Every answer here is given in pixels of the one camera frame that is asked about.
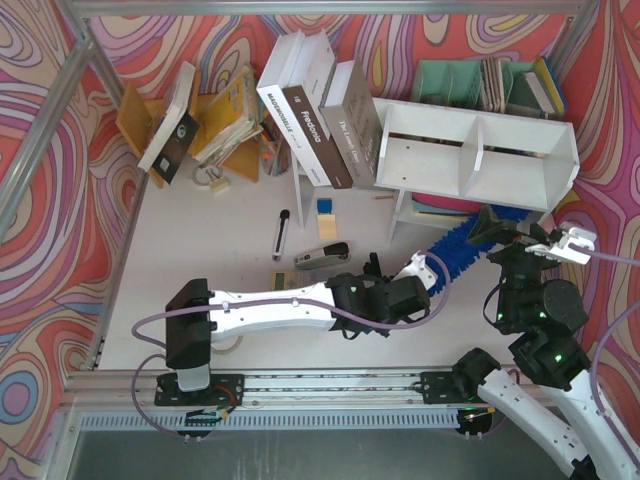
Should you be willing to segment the black clip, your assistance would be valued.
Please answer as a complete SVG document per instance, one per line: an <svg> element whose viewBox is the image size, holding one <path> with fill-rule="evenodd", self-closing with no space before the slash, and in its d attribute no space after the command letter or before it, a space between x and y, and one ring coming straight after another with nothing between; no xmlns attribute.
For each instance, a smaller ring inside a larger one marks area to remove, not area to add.
<svg viewBox="0 0 640 480"><path fill-rule="evenodd" d="M379 258L376 252L369 253L369 259L364 263L363 266L363 274L379 280L385 279L384 275L382 274Z"/></svg>

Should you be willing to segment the blue microfiber duster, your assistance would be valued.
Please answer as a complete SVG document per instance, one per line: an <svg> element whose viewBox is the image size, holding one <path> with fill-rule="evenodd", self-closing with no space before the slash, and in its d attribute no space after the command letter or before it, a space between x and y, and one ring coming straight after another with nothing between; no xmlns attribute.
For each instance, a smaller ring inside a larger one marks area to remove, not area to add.
<svg viewBox="0 0 640 480"><path fill-rule="evenodd" d="M516 224L524 221L532 213L515 207L490 206L500 220L511 220ZM468 220L444 234L432 246L426 250L419 250L420 253L428 251L437 256L447 267L451 282L474 264L481 254L488 252L496 244L489 242L476 246L468 243L467 238L478 219L479 213L473 214ZM433 297L445 289L445 273L440 263L431 256L427 256L426 265L436 275L434 286L428 289L429 296Z"/></svg>

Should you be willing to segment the yellow grey calculator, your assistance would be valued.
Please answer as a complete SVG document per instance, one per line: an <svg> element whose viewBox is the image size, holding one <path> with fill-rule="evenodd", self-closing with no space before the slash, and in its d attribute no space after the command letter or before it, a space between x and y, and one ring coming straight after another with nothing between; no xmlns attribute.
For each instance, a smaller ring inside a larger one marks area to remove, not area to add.
<svg viewBox="0 0 640 480"><path fill-rule="evenodd" d="M275 291L299 289L312 283L310 274L302 270L278 270L271 276L271 288Z"/></svg>

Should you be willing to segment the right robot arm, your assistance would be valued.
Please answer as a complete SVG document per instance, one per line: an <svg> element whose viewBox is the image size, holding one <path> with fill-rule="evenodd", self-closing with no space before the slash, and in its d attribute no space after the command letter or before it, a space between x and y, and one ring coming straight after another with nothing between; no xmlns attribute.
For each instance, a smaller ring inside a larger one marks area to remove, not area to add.
<svg viewBox="0 0 640 480"><path fill-rule="evenodd" d="M595 248L594 233L564 223L551 232L539 225L529 232L501 220L485 205L472 228L472 245L495 242L488 254L501 268L492 326L514 334L509 350L516 366L555 404L554 415L510 380L488 366L471 388L526 433L570 479L636 479L639 446L603 395L597 380L600 356L587 353L575 337L588 315L578 287L567 280L543 280L544 271L562 262L615 262Z"/></svg>

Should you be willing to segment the white bookshelf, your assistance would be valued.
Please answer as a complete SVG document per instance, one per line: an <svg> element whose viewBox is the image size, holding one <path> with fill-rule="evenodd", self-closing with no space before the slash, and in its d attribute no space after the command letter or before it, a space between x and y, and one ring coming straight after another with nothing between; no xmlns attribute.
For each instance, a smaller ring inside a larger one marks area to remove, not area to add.
<svg viewBox="0 0 640 480"><path fill-rule="evenodd" d="M376 184L395 191L390 223L415 223L411 194L520 208L548 217L580 161L571 124L377 98Z"/></svg>

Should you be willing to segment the stack of coloured folders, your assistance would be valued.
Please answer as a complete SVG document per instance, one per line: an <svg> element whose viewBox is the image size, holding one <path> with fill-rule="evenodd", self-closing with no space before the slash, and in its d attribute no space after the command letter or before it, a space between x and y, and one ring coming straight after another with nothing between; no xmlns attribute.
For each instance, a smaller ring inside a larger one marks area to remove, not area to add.
<svg viewBox="0 0 640 480"><path fill-rule="evenodd" d="M424 193L412 193L411 203L416 214L445 217L468 217L482 208L479 202Z"/></svg>

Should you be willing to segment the grey black stapler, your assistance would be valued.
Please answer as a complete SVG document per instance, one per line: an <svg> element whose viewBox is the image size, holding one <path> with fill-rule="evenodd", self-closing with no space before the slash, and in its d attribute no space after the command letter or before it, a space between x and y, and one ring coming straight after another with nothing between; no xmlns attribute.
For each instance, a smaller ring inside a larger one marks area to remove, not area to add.
<svg viewBox="0 0 640 480"><path fill-rule="evenodd" d="M294 266L300 270L313 270L346 263L349 259L348 244L336 242L296 256Z"/></svg>

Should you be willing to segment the yellow sticky note pad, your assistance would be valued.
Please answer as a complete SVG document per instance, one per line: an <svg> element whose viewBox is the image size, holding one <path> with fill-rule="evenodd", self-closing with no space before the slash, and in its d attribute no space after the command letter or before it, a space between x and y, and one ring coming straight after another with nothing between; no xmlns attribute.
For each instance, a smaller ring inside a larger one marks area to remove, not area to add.
<svg viewBox="0 0 640 480"><path fill-rule="evenodd" d="M317 226L318 235L321 240L336 240L338 238L335 214L318 214Z"/></svg>

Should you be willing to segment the blue eraser block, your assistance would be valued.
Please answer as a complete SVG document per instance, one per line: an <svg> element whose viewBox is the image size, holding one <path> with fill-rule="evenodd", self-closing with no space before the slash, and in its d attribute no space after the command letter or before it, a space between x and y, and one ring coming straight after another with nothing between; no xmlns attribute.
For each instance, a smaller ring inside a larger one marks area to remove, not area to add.
<svg viewBox="0 0 640 480"><path fill-rule="evenodd" d="M333 200L331 198L319 198L316 200L317 214L330 215L333 213Z"/></svg>

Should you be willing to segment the black white utility knife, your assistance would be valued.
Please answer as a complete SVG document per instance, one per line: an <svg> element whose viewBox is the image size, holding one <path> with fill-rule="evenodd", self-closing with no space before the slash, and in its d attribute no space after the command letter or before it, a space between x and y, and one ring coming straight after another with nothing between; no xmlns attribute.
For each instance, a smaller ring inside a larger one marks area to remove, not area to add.
<svg viewBox="0 0 640 480"><path fill-rule="evenodd" d="M284 245L286 234L288 230L290 220L290 211L288 209L283 209L278 218L276 235L274 239L274 245L272 249L272 259L274 261L279 261L284 253Z"/></svg>

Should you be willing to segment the green file organizer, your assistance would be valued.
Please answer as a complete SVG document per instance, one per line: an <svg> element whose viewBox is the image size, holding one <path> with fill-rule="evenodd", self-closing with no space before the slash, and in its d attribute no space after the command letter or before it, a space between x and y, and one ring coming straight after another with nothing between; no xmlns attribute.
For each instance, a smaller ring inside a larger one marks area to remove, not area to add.
<svg viewBox="0 0 640 480"><path fill-rule="evenodd" d="M505 113L516 75L533 68L534 62L503 59L420 60L410 100Z"/></svg>

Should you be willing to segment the blue yellow book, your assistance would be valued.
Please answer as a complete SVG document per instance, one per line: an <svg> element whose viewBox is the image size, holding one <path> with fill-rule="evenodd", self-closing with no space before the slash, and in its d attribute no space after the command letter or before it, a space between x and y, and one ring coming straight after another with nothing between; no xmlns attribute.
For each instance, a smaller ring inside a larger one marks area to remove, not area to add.
<svg viewBox="0 0 640 480"><path fill-rule="evenodd" d="M538 57L527 64L526 71L534 72L539 77L555 108L556 117L562 119L567 113L568 103L550 61L544 56Z"/></svg>

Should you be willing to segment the brown Fredonia book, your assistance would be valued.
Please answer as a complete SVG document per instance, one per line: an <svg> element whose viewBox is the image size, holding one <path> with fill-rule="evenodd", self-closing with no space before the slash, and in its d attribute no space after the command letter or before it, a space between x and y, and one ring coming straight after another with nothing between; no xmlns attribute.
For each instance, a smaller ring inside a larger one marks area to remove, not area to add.
<svg viewBox="0 0 640 480"><path fill-rule="evenodd" d="M308 176L318 178L321 184L329 183L334 189L350 189L352 177L320 113L323 89L295 85L286 87L283 93L324 174L320 177L320 174L308 173Z"/></svg>

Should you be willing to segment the black white paperback book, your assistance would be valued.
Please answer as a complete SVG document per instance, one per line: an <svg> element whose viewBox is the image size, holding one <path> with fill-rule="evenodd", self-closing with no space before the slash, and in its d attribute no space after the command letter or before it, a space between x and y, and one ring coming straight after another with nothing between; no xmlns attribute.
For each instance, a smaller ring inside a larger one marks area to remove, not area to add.
<svg viewBox="0 0 640 480"><path fill-rule="evenodd" d="M138 163L166 184L172 182L199 129L190 113L195 77L196 68L184 61L152 117L148 143Z"/></svg>

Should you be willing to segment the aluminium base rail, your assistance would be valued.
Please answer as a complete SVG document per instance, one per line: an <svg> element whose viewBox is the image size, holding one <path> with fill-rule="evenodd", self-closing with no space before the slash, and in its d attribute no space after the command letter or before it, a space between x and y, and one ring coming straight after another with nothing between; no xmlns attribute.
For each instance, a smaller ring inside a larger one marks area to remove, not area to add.
<svg viewBox="0 0 640 480"><path fill-rule="evenodd" d="M510 392L523 392L544 406L561 397L601 405L606 398L589 379L571 391L534 385L524 376L501 370L499 382L484 380L475 394L456 387L450 373L441 370L328 370L328 371L216 371L203 391L182 393L175 375L159 371L90 371L67 381L62 405L94 407L140 404L143 408L392 408L434 405L443 408L493 405Z"/></svg>

